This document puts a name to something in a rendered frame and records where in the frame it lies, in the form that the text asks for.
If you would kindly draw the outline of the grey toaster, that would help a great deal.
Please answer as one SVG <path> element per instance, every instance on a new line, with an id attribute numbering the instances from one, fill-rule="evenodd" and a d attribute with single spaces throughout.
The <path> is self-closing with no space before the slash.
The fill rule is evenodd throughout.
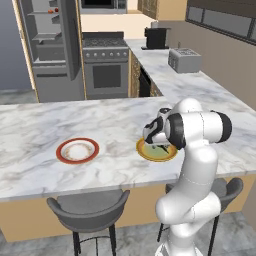
<path id="1" fill-rule="evenodd" d="M 202 56 L 189 48 L 172 48 L 168 64 L 179 74 L 197 73 L 202 66 Z"/>

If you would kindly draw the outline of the yellow plate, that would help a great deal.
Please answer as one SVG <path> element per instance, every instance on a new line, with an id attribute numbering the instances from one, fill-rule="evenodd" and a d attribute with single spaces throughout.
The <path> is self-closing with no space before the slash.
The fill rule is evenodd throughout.
<path id="1" fill-rule="evenodd" d="M 153 162 L 166 162 L 173 159 L 178 150 L 175 146 L 169 145 L 168 150 L 165 150 L 161 145 L 156 145 L 156 149 L 153 149 L 151 145 L 146 145 L 143 138 L 140 138 L 136 142 L 136 151 L 138 154 L 146 160 Z"/>

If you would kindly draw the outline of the wooden base cupboards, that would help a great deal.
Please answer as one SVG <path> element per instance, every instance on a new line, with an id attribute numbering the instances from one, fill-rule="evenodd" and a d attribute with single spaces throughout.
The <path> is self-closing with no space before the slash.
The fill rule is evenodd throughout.
<path id="1" fill-rule="evenodd" d="M 131 98 L 139 96 L 139 75 L 140 75 L 140 62 L 132 51 L 129 51 L 129 87 L 128 95 Z M 153 80 L 151 82 L 151 97 L 162 96 L 160 89 L 156 86 Z"/>

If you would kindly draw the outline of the dark framed window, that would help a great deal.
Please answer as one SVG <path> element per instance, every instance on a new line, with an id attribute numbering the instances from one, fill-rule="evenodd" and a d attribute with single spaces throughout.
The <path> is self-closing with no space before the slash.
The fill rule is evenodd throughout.
<path id="1" fill-rule="evenodd" d="M 188 0 L 186 21 L 256 46 L 256 0 Z"/>

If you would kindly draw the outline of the grey fridge door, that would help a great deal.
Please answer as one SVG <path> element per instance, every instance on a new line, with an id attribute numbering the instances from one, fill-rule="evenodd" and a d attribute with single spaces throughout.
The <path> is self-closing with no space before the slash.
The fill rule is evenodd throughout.
<path id="1" fill-rule="evenodd" d="M 64 0 L 65 43 L 70 79 L 74 80 L 81 67 L 80 44 L 75 0 Z"/>

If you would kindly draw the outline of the red-rimmed white plate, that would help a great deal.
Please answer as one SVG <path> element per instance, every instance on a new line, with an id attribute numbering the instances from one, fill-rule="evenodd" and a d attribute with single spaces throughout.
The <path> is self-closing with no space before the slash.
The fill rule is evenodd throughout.
<path id="1" fill-rule="evenodd" d="M 90 138 L 72 138 L 61 143 L 56 149 L 56 157 L 66 164 L 89 162 L 98 153 L 98 143 Z"/>

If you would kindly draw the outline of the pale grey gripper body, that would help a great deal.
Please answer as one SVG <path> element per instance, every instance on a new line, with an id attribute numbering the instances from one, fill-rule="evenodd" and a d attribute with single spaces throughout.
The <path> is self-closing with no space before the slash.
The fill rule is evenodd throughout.
<path id="1" fill-rule="evenodd" d="M 157 133 L 151 139 L 148 138 L 150 131 L 148 129 L 143 130 L 144 141 L 149 145 L 169 145 L 170 142 L 167 140 L 164 132 Z"/>

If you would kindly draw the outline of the wooden wall cupboards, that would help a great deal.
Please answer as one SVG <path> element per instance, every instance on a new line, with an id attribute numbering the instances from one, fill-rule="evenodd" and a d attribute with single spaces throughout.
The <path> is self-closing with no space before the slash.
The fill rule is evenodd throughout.
<path id="1" fill-rule="evenodd" d="M 188 0 L 138 0 L 138 10 L 159 21 L 184 21 Z"/>

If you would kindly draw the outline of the black coffee machine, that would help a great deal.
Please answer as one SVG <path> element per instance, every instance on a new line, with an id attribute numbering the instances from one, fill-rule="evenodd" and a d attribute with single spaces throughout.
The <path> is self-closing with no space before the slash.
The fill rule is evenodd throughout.
<path id="1" fill-rule="evenodd" d="M 168 49 L 166 45 L 166 28 L 145 28 L 144 36 L 146 45 L 142 46 L 142 50 L 162 50 Z"/>

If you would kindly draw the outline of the steel oven with hob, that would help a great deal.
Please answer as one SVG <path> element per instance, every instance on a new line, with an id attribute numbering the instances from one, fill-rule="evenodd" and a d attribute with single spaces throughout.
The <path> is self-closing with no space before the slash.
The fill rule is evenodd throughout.
<path id="1" fill-rule="evenodd" d="M 129 48 L 122 31 L 83 32 L 86 98 L 128 97 Z"/>

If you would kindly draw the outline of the steel microwave oven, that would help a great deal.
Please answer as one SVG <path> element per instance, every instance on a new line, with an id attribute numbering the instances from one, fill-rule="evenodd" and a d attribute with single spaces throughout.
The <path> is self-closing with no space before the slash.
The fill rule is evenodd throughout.
<path id="1" fill-rule="evenodd" d="M 79 0 L 82 14 L 126 14 L 127 0 Z"/>

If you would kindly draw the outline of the black dishwasher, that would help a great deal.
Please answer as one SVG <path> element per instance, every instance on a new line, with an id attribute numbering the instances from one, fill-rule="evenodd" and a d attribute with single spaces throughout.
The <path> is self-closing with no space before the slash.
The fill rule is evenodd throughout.
<path id="1" fill-rule="evenodd" d="M 140 97 L 149 97 L 151 92 L 151 79 L 144 70 L 143 67 L 140 67 L 140 76 L 139 76 L 139 96 Z"/>

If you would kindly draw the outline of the grey open fridge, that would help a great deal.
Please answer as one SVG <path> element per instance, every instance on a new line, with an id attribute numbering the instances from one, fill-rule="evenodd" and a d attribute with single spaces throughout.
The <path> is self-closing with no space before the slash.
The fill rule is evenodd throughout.
<path id="1" fill-rule="evenodd" d="M 31 83 L 40 103 L 79 101 L 85 98 L 81 25 L 76 3 L 81 67 L 70 79 L 65 43 L 64 0 L 12 0 L 21 28 Z"/>

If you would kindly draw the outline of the grey bar stool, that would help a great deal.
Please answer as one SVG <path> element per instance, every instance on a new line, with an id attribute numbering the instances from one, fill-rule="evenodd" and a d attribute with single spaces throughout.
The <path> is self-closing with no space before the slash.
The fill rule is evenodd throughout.
<path id="1" fill-rule="evenodd" d="M 202 256 L 194 245 L 196 233 L 212 218 L 218 217 L 243 189 L 240 178 L 226 182 L 217 178 L 203 190 L 190 184 L 198 192 L 195 198 L 185 191 L 181 178 L 166 185 L 166 194 L 156 202 L 158 220 L 168 225 L 169 236 L 157 249 L 155 256 Z"/>
<path id="2" fill-rule="evenodd" d="M 115 223 L 123 214 L 130 191 L 121 189 L 49 197 L 47 204 L 59 222 L 73 235 L 74 256 L 81 254 L 80 233 L 109 229 L 112 255 L 116 256 Z"/>

